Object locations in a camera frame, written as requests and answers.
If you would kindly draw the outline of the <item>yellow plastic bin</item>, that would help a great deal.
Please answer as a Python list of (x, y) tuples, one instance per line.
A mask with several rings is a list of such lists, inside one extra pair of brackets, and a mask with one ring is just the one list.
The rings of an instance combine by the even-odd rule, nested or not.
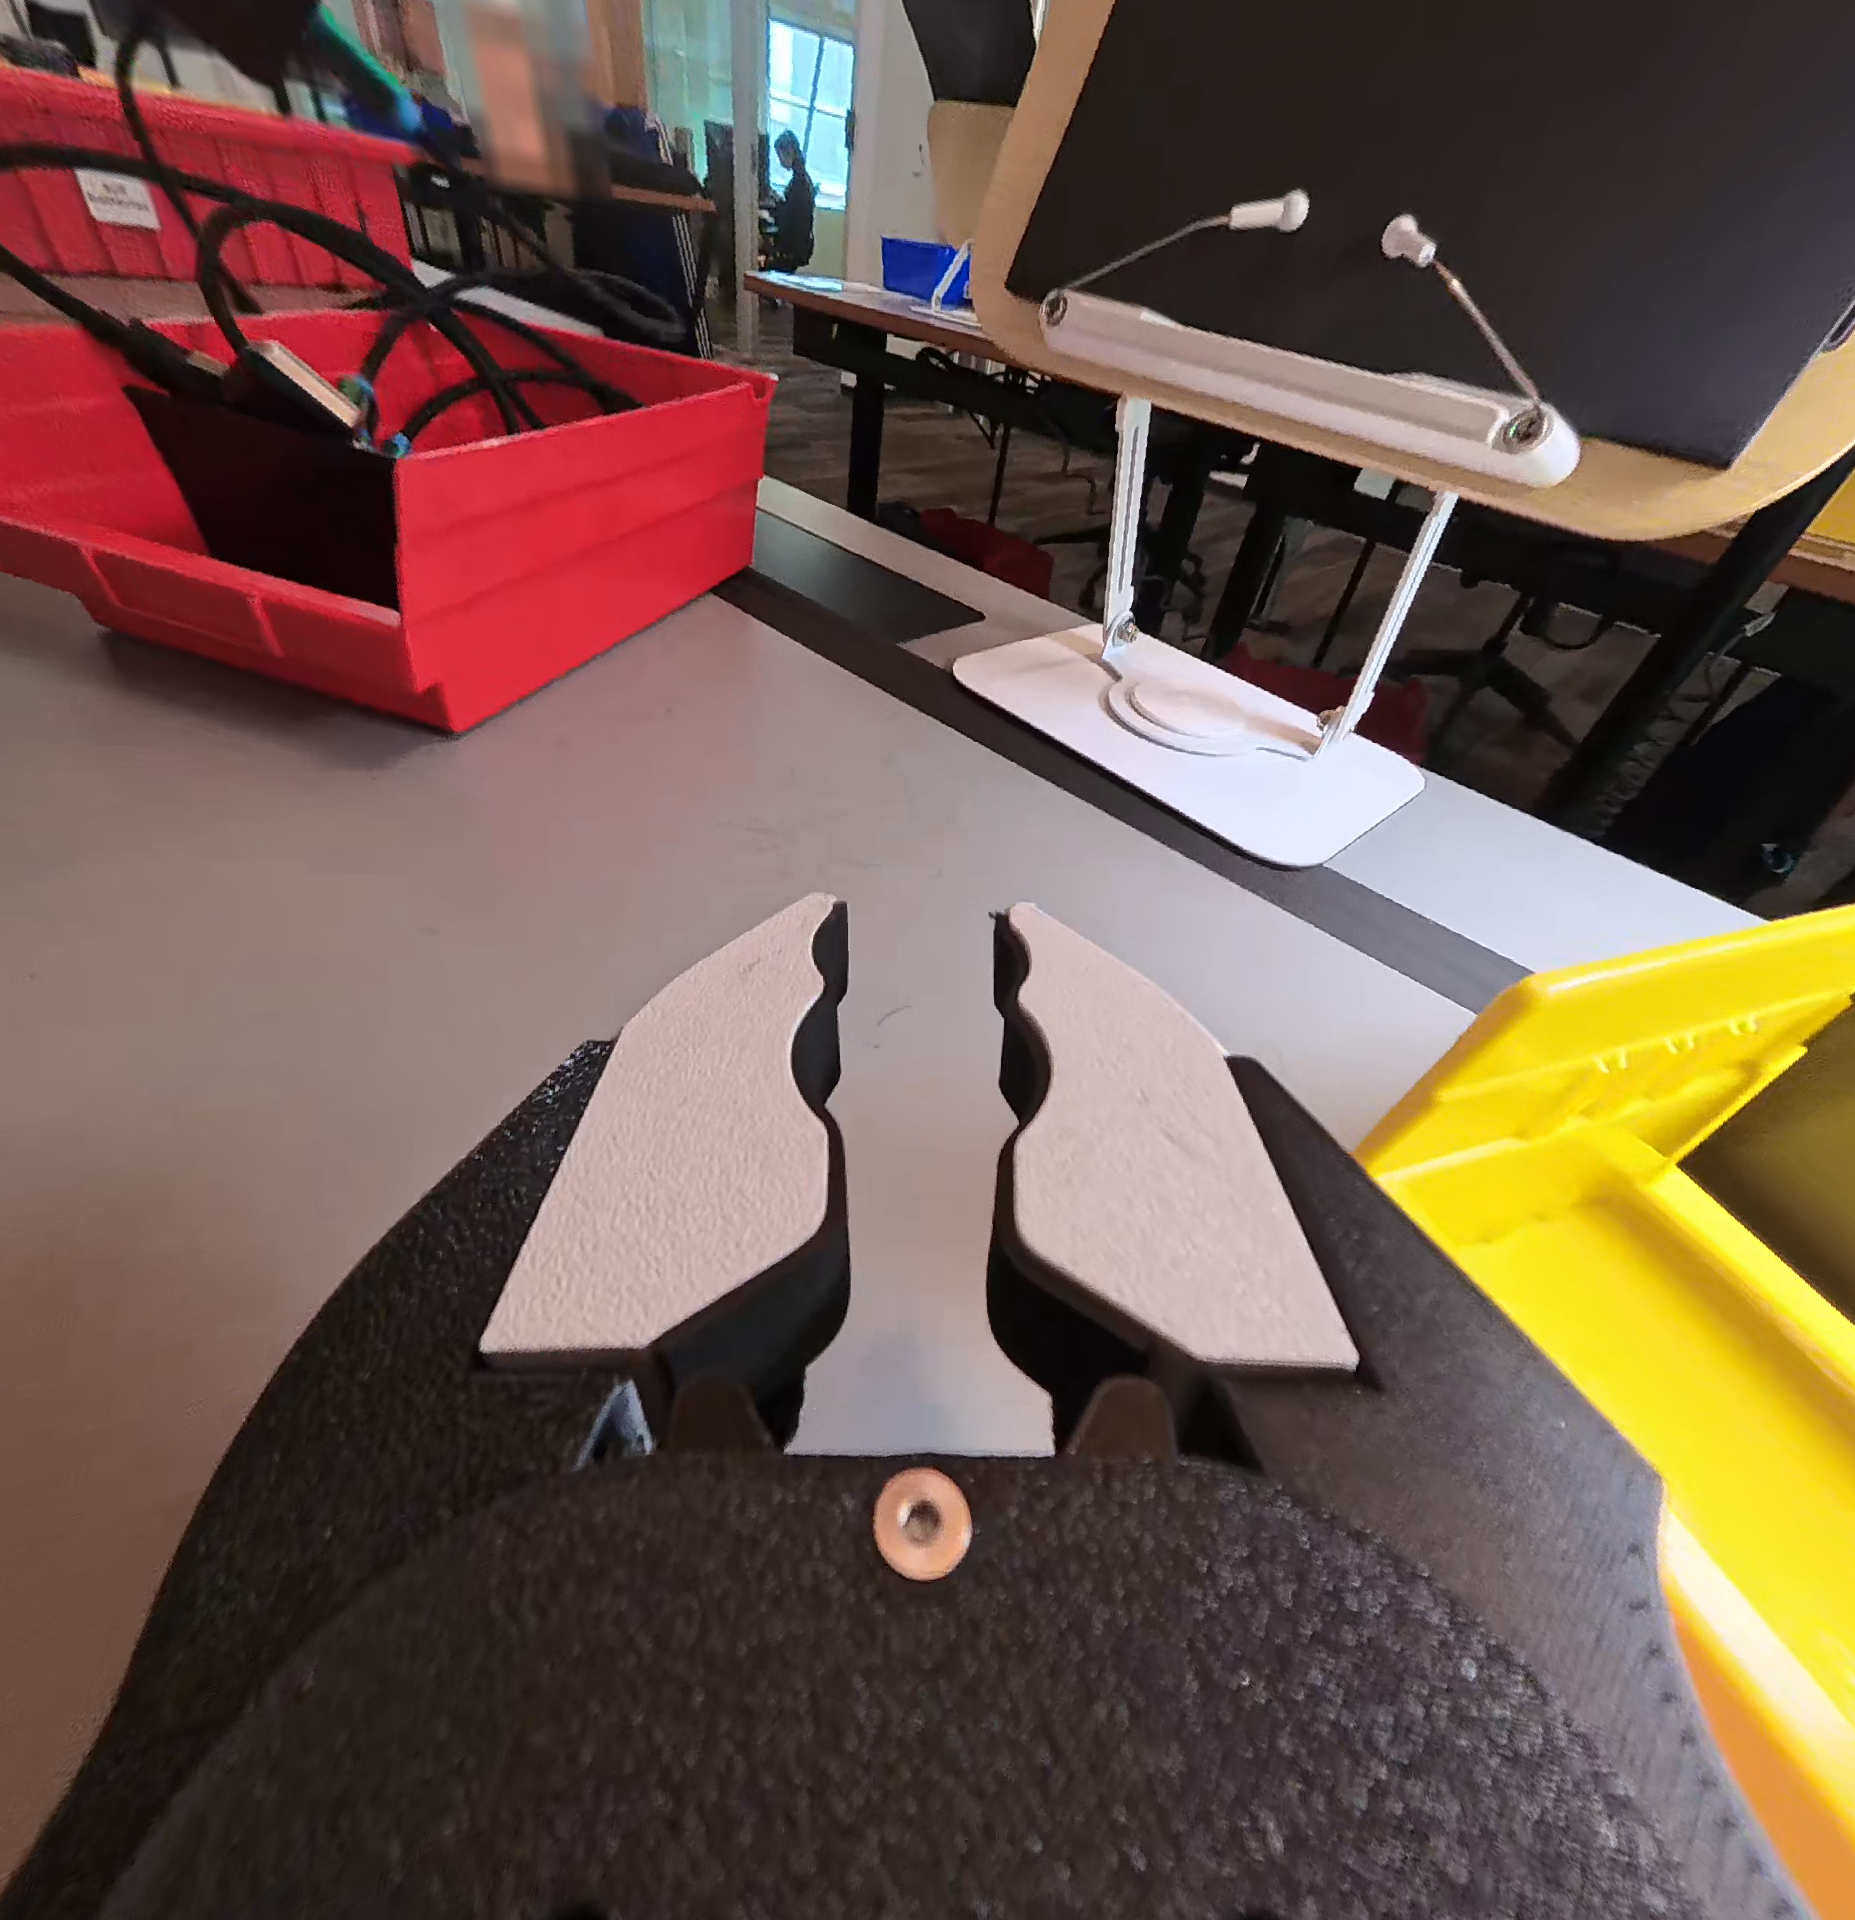
[(1709, 1726), (1819, 1916), (1855, 1916), (1855, 904), (1502, 992), (1358, 1161), (1660, 1472)]

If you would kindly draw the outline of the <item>white and wooden stand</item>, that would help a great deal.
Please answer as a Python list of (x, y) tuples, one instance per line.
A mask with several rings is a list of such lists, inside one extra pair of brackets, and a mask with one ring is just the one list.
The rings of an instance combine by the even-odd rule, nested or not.
[[(1007, 270), (1113, 7), (1048, 7), (973, 251), (973, 293), (994, 344), (1031, 371), (1117, 400), (1105, 617), (1098, 628), (1018, 641), (958, 664), (957, 677), (987, 706), (1221, 844), (1279, 868), (1314, 868), (1422, 791), (1420, 768), (1364, 738), (1358, 725), (1455, 505), (1610, 543), (1661, 543), (1735, 523), (1738, 571), (1709, 579), (1689, 619), (1704, 643), (1855, 463), (1855, 309), (1740, 456), (1713, 467), (1581, 438), (1408, 211), (1386, 226), (1380, 254), (1434, 274), (1502, 368), (1487, 384), (1270, 348), (1101, 293), (1106, 276), (1198, 233), (1297, 233), (1310, 216), (1298, 187), (1231, 203), (1038, 300), (1021, 298), (1007, 290)], [(1351, 687), (1326, 709), (1245, 684), (1146, 632), (1135, 609), (1135, 548), (1157, 408), (1380, 470), (1432, 497), (1370, 652)]]

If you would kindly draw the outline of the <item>black tablet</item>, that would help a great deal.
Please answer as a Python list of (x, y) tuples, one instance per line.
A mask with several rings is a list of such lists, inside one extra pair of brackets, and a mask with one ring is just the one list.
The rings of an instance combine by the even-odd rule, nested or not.
[(1855, 2), (1116, 5), (1007, 290), (1382, 372), (1502, 372), (1414, 214), (1581, 438), (1731, 466), (1855, 309)]

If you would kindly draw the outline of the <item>brown-edged desk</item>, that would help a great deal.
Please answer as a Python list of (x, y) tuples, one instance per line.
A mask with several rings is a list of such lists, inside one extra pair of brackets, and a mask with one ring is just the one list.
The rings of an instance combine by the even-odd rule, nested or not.
[(880, 285), (750, 274), (745, 291), (794, 313), (794, 350), (850, 379), (847, 508), (877, 519), (893, 400), (934, 402), (1012, 434), (1025, 427), (1030, 372), (1001, 358), (973, 318)]

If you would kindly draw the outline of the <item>red plastic bin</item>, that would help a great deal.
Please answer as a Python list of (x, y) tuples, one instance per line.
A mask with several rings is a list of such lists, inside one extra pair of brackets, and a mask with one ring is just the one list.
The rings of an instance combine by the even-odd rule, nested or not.
[(637, 406), (544, 387), (553, 422), (519, 434), (490, 402), (449, 406), (393, 462), (388, 604), (213, 554), (201, 515), (257, 516), (254, 463), (213, 454), (195, 505), (114, 354), (70, 322), (4, 325), (0, 571), (153, 646), (470, 730), (753, 561), (774, 375), (556, 343)]

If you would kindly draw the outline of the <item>red bin with white label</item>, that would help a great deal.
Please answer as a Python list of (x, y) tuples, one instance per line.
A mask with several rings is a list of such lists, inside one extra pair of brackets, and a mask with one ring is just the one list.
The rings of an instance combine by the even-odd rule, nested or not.
[[(288, 118), (153, 87), (138, 93), (156, 150), (174, 170), (263, 200), (288, 200), (359, 227), (412, 260), (403, 211), (405, 146), (338, 125)], [(136, 156), (115, 87), (0, 61), (0, 146), (38, 143)], [(195, 245), (153, 185), (107, 170), (18, 170), (0, 177), (0, 242), (45, 274), (192, 280)], [(282, 227), (245, 227), (223, 263), (266, 290), (362, 290), (364, 279)]]

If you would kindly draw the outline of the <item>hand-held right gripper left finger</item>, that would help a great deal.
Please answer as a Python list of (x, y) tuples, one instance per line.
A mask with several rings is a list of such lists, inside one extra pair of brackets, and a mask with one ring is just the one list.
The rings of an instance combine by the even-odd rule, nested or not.
[(480, 1335), (496, 1368), (630, 1361), (665, 1399), (745, 1384), (787, 1418), (850, 1296), (844, 898), (812, 892), (615, 1035)]

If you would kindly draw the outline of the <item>silver adapter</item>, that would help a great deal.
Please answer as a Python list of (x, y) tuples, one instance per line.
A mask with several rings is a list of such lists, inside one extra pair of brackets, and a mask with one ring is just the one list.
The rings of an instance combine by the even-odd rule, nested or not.
[(340, 442), (360, 440), (364, 404), (284, 343), (243, 346), (225, 395), (254, 419)]

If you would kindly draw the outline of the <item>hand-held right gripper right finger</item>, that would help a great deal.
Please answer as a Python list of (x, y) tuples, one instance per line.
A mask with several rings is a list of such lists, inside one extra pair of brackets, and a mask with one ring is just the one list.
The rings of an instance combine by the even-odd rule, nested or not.
[(1080, 1418), (1149, 1378), (1180, 1418), (1236, 1381), (1356, 1378), (1361, 1352), (1226, 1046), (1050, 909), (992, 926), (999, 1088), (987, 1320)]

